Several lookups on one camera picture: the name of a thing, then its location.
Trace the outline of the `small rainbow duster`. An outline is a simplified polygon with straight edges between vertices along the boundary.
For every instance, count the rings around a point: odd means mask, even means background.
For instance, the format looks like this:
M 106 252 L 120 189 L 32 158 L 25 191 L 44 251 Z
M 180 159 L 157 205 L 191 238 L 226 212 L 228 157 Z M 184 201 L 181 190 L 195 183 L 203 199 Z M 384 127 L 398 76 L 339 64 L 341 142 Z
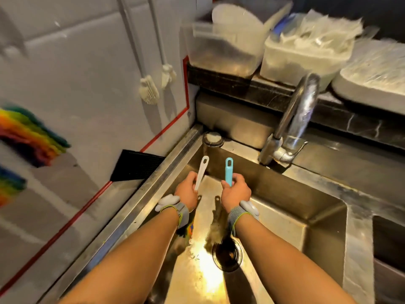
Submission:
M 0 165 L 0 207 L 9 204 L 27 187 L 27 180 Z

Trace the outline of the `white handled rainbow brush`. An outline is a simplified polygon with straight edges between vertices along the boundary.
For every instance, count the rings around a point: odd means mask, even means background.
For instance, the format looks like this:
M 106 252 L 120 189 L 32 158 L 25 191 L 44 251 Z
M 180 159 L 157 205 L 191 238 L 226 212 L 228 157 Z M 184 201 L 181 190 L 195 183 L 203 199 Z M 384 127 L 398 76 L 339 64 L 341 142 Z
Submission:
M 203 158 L 201 159 L 201 162 L 200 162 L 200 168 L 199 168 L 196 183 L 195 183 L 195 190 L 197 190 L 197 191 L 198 191 L 201 181 L 204 177 L 208 163 L 209 163 L 209 157 L 207 155 L 203 156 Z M 185 237 L 187 239 L 190 239 L 193 234 L 195 212 L 196 212 L 196 208 L 193 209 L 192 212 L 190 213 L 189 223 L 185 230 Z

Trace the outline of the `black rubber mat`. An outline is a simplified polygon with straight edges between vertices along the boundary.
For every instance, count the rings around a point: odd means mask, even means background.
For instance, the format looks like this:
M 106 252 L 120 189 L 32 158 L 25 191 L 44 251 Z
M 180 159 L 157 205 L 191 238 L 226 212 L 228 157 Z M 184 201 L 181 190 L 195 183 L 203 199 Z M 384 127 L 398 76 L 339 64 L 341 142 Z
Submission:
M 164 160 L 164 156 L 123 149 L 109 180 L 121 182 L 147 179 Z

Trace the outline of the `round sink drain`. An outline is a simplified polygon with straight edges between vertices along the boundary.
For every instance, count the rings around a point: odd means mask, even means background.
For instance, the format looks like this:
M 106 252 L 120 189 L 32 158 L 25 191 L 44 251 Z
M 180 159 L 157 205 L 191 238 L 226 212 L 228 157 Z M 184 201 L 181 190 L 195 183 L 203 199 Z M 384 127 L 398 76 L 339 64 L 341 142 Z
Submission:
M 215 265 L 223 272 L 233 272 L 240 268 L 243 253 L 239 243 L 232 237 L 226 237 L 211 250 Z

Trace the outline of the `stainless steel sink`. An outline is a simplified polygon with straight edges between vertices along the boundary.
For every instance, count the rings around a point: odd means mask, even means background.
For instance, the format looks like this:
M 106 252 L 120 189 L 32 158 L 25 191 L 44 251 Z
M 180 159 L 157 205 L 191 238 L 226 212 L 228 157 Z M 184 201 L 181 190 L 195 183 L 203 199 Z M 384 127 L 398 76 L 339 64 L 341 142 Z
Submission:
M 210 158 L 199 193 L 190 245 L 164 264 L 148 304 L 273 304 L 239 240 L 243 260 L 223 272 L 205 250 L 225 159 L 233 158 L 252 189 L 261 222 L 305 253 L 361 304 L 405 304 L 405 208 L 292 165 L 283 173 L 260 165 L 258 151 L 225 141 L 203 143 L 194 126 L 126 204 L 38 300 L 56 304 L 102 258 L 154 216 L 158 200 L 174 191 L 201 158 Z

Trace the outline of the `grey and white wristband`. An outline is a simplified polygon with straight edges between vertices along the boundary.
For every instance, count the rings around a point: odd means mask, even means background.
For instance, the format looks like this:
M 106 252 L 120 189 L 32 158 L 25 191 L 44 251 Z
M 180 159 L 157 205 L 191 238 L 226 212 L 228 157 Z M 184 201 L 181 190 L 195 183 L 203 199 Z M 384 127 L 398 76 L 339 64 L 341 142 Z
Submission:
M 179 217 L 177 230 L 188 225 L 190 219 L 190 212 L 187 206 L 180 201 L 179 196 L 173 194 L 168 194 L 164 196 L 158 201 L 154 210 L 160 213 L 162 210 L 166 208 L 174 208 L 177 211 Z
M 235 224 L 243 214 L 249 214 L 256 220 L 259 220 L 260 218 L 258 209 L 251 201 L 240 201 L 239 205 L 230 211 L 227 219 L 228 229 L 231 235 L 235 238 L 237 237 Z

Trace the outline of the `pile of clear plastic bags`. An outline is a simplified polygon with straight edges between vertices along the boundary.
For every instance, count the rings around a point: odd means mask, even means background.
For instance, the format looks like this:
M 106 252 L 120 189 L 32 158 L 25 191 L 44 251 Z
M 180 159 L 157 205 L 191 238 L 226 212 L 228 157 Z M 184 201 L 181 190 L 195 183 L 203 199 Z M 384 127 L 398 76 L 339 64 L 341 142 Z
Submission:
M 307 14 L 295 14 L 282 30 L 278 42 L 297 52 L 342 56 L 351 54 L 355 38 L 362 31 L 361 19 L 333 18 L 310 10 Z

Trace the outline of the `blue handled brown brush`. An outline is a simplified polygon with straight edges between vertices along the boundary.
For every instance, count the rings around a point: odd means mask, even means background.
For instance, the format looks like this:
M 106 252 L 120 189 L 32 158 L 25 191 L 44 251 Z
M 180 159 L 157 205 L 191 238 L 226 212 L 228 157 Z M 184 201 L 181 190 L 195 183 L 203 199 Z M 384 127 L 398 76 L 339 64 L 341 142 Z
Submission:
M 233 159 L 225 160 L 225 181 L 232 186 Z M 229 237 L 228 214 L 221 203 L 221 197 L 215 196 L 215 210 L 213 210 L 213 220 L 206 237 L 205 250 L 211 253 L 215 245 L 220 245 L 224 239 Z

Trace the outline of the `black marble ledge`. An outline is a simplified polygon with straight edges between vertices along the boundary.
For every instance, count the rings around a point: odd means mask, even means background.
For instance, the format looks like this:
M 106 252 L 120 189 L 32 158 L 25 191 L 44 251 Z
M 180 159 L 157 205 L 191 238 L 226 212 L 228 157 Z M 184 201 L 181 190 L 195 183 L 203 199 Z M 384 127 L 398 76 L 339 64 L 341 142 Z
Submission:
M 190 84 L 220 97 L 232 98 L 243 105 L 281 117 L 292 93 L 256 76 L 248 78 L 195 67 L 185 62 Z M 311 117 L 315 127 L 334 132 L 373 146 L 405 152 L 405 116 L 347 100 L 333 101 L 328 93 L 319 95 Z

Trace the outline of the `person's right forearm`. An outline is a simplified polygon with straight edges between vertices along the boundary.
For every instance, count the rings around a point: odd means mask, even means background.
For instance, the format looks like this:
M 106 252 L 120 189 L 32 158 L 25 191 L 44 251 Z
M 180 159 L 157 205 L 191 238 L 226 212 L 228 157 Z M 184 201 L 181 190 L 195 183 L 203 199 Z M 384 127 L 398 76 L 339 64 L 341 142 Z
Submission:
M 252 215 L 241 215 L 235 229 L 276 304 L 356 304 L 317 264 Z

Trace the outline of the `white hanging brush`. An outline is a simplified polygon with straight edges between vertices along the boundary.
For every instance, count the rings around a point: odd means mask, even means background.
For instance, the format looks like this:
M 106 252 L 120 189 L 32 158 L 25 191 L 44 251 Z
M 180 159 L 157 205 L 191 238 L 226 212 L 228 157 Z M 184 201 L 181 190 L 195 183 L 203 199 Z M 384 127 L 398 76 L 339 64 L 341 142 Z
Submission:
M 161 63 L 162 63 L 161 85 L 162 85 L 163 89 L 166 89 L 171 83 L 173 83 L 176 80 L 177 74 L 174 71 L 173 66 L 171 64 L 169 64 L 167 61 L 163 37 L 162 37 L 162 31 L 161 31 L 159 21 L 158 21 L 158 12 L 157 12 L 156 6 L 155 6 L 155 0 L 148 0 L 148 3 L 149 3 L 152 19 L 154 22 L 154 29 L 155 29 L 157 42 L 158 42 L 160 59 L 161 59 Z
M 132 20 L 132 13 L 130 7 L 126 4 L 125 0 L 116 0 L 117 5 L 122 16 L 125 30 L 130 42 L 132 53 L 140 72 L 140 86 L 139 95 L 141 99 L 148 105 L 157 105 L 159 99 L 159 91 L 155 86 L 152 76 L 148 74 L 143 60 L 142 49 L 139 43 L 134 22 Z

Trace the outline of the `round metal sink plug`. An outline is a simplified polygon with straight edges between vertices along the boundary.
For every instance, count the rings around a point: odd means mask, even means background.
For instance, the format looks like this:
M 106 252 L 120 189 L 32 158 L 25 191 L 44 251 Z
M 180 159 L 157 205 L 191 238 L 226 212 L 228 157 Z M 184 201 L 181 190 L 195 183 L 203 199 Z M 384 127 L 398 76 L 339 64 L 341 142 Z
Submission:
M 224 144 L 225 139 L 218 132 L 205 132 L 202 141 L 209 147 L 217 148 Z

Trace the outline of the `blue plastic item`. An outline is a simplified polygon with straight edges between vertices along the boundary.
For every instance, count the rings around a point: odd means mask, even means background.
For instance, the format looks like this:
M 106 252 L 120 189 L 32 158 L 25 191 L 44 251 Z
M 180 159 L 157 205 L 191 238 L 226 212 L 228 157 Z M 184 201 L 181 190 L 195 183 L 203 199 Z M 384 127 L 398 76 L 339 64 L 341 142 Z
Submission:
M 287 25 L 289 25 L 293 21 L 295 16 L 296 13 L 291 13 L 283 17 L 273 28 L 271 38 L 275 41 L 278 41 L 283 30 L 286 28 Z

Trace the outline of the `person's right hand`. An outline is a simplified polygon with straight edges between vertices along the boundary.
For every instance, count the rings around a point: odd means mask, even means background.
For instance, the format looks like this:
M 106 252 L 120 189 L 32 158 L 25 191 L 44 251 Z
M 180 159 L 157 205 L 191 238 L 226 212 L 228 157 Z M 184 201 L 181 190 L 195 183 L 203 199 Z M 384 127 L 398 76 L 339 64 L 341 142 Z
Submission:
M 240 201 L 249 201 L 251 197 L 251 189 L 246 184 L 246 190 L 223 190 L 221 193 L 221 204 L 226 213 L 239 205 Z

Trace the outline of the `clear plastic container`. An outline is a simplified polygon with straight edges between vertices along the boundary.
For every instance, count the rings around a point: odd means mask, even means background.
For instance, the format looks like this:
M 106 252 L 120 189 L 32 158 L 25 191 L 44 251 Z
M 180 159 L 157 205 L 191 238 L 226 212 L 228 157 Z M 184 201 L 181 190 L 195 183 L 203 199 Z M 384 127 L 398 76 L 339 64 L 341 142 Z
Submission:
M 219 0 L 213 4 L 213 8 L 221 3 L 238 5 L 254 14 L 265 26 L 266 39 L 293 7 L 292 0 Z M 212 10 L 196 21 L 186 22 L 181 26 L 190 64 L 228 75 L 252 76 L 261 65 L 266 39 L 262 55 L 252 56 L 236 50 L 215 31 Z

